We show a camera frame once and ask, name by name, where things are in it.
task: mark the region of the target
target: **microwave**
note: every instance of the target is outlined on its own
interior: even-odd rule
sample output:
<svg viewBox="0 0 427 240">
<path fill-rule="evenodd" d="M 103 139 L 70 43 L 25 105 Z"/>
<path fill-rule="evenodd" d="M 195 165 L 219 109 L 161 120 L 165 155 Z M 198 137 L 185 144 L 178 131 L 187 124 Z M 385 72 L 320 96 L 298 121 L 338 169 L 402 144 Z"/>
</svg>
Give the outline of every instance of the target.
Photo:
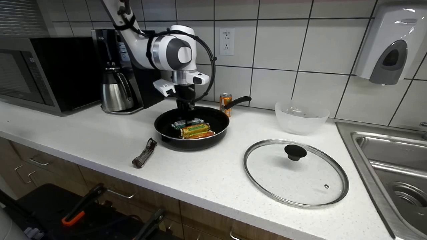
<svg viewBox="0 0 427 240">
<path fill-rule="evenodd" d="M 0 36 L 0 100 L 69 115 L 98 104 L 103 71 L 91 37 Z"/>
</svg>

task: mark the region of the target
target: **black frying pan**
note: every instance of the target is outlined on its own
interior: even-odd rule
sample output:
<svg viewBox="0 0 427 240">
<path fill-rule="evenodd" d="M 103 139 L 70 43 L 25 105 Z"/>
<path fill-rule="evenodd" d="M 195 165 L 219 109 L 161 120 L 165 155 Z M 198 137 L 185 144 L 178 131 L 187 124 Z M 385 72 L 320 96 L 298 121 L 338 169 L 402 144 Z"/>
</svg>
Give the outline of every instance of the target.
<svg viewBox="0 0 427 240">
<path fill-rule="evenodd" d="M 245 96 L 237 99 L 227 104 L 226 108 L 229 109 L 243 101 L 251 101 L 251 97 Z M 173 124 L 181 120 L 191 121 L 195 117 L 211 124 L 211 129 L 215 132 L 215 135 L 203 139 L 182 139 L 181 131 L 175 129 Z M 230 119 L 225 112 L 215 108 L 195 107 L 194 111 L 183 111 L 178 108 L 161 115 L 155 121 L 155 128 L 161 133 L 162 140 L 173 147 L 185 149 L 203 149 L 221 141 L 226 136 L 229 124 Z"/>
</svg>

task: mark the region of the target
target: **electrical outlet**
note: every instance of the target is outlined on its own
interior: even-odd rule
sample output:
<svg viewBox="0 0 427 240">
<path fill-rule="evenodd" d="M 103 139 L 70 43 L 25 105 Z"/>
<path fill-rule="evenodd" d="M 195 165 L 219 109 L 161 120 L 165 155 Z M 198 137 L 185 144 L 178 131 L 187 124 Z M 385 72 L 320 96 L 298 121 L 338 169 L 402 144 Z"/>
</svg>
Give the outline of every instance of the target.
<svg viewBox="0 0 427 240">
<path fill-rule="evenodd" d="M 234 55 L 235 53 L 235 29 L 222 28 L 219 29 L 219 53 L 221 55 Z"/>
</svg>

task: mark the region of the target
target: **wall tile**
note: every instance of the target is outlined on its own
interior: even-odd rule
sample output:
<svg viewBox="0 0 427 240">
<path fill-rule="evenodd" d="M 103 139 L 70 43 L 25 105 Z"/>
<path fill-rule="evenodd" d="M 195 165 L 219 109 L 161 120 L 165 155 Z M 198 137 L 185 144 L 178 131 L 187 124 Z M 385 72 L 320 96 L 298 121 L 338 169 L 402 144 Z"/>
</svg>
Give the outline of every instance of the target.
<svg viewBox="0 0 427 240">
<path fill-rule="evenodd" d="M 177 20 L 175 0 L 143 0 L 146 20 Z"/>
<path fill-rule="evenodd" d="M 214 20 L 214 0 L 177 0 L 178 20 Z"/>
<path fill-rule="evenodd" d="M 215 80 L 215 99 L 219 100 L 219 96 L 225 92 L 231 93 L 234 99 L 250 96 L 251 71 L 251 68 L 218 67 L 218 77 Z"/>
<path fill-rule="evenodd" d="M 297 103 L 326 107 L 334 117 L 342 99 L 348 76 L 301 72 L 294 99 Z"/>
<path fill-rule="evenodd" d="M 337 117 L 388 125 L 409 84 L 404 80 L 397 85 L 378 85 L 352 77 Z"/>
<path fill-rule="evenodd" d="M 175 21 L 146 21 L 146 29 L 163 32 L 175 24 Z"/>
<path fill-rule="evenodd" d="M 94 29 L 115 29 L 111 21 L 97 21 L 93 25 Z"/>
<path fill-rule="evenodd" d="M 301 69 L 350 73 L 369 20 L 312 20 Z"/>
<path fill-rule="evenodd" d="M 290 100 L 297 72 L 254 69 L 251 107 L 274 109 L 277 101 Z"/>
<path fill-rule="evenodd" d="M 74 36 L 93 36 L 93 23 L 70 23 Z"/>
<path fill-rule="evenodd" d="M 406 97 L 404 99 L 396 117 L 392 121 L 392 125 L 421 129 L 420 124 L 427 121 L 426 92 L 427 81 L 413 81 Z"/>
<path fill-rule="evenodd" d="M 38 4 L 45 21 L 69 21 L 63 1 L 39 0 Z"/>
<path fill-rule="evenodd" d="M 93 21 L 110 21 L 106 7 L 102 0 L 87 0 Z"/>
<path fill-rule="evenodd" d="M 378 0 L 376 11 L 374 11 L 374 17 L 377 16 L 380 7 L 382 7 L 385 4 L 390 4 L 390 3 L 393 3 L 393 4 L 396 4 L 396 3 L 397 4 L 408 4 L 409 1 L 408 0 Z"/>
<path fill-rule="evenodd" d="M 312 0 L 261 0 L 259 19 L 309 17 Z"/>
<path fill-rule="evenodd" d="M 191 27 L 214 52 L 214 21 L 179 21 L 178 24 Z M 210 64 L 209 53 L 198 44 L 198 63 Z"/>
<path fill-rule="evenodd" d="M 137 20 L 143 21 L 146 20 L 145 9 L 143 9 L 143 0 L 131 0 L 131 8 Z"/>
<path fill-rule="evenodd" d="M 316 0 L 312 17 L 370 17 L 376 0 Z"/>
<path fill-rule="evenodd" d="M 210 75 L 213 73 L 211 67 L 210 65 L 198 65 L 198 71 Z M 206 85 L 197 85 L 197 96 L 199 97 L 202 93 L 205 93 L 205 91 L 209 88 L 209 84 Z M 209 96 L 206 96 L 203 100 L 205 101 L 214 101 L 214 92 L 215 92 L 215 84 L 213 85 Z"/>
<path fill-rule="evenodd" d="M 416 79 L 424 79 L 427 80 L 427 57 L 425 59 L 422 67 L 420 68 Z"/>
<path fill-rule="evenodd" d="M 91 21 L 86 0 L 63 0 L 70 21 Z"/>
<path fill-rule="evenodd" d="M 217 64 L 253 67 L 254 44 L 255 44 L 257 21 L 215 21 L 215 56 Z M 221 55 L 221 29 L 235 29 L 235 52 L 234 55 Z"/>
<path fill-rule="evenodd" d="M 215 0 L 215 19 L 257 19 L 259 0 Z"/>
<path fill-rule="evenodd" d="M 70 23 L 53 23 L 49 31 L 50 31 L 50 36 L 58 36 L 58 37 L 73 36 L 73 29 Z"/>
<path fill-rule="evenodd" d="M 297 71 L 306 28 L 306 20 L 261 20 L 255 67 Z"/>
<path fill-rule="evenodd" d="M 408 79 L 416 77 L 416 73 L 417 73 L 418 68 L 421 67 L 426 53 L 427 53 L 427 37 L 425 37 L 425 41 L 422 43 L 421 48 L 417 51 L 414 61 L 412 64 L 409 63 L 410 64 L 409 71 L 406 72 Z"/>
</svg>

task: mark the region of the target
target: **lid knob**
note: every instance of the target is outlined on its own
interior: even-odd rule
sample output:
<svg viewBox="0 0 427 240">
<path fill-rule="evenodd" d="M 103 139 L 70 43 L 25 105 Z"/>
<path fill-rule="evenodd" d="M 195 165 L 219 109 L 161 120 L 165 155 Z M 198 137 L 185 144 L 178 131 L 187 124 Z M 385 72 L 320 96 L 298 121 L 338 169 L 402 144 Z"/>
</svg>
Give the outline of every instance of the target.
<svg viewBox="0 0 427 240">
<path fill-rule="evenodd" d="M 288 145 L 285 147 L 285 152 L 289 155 L 289 159 L 293 161 L 298 161 L 300 159 L 308 156 L 308 151 L 300 145 Z"/>
</svg>

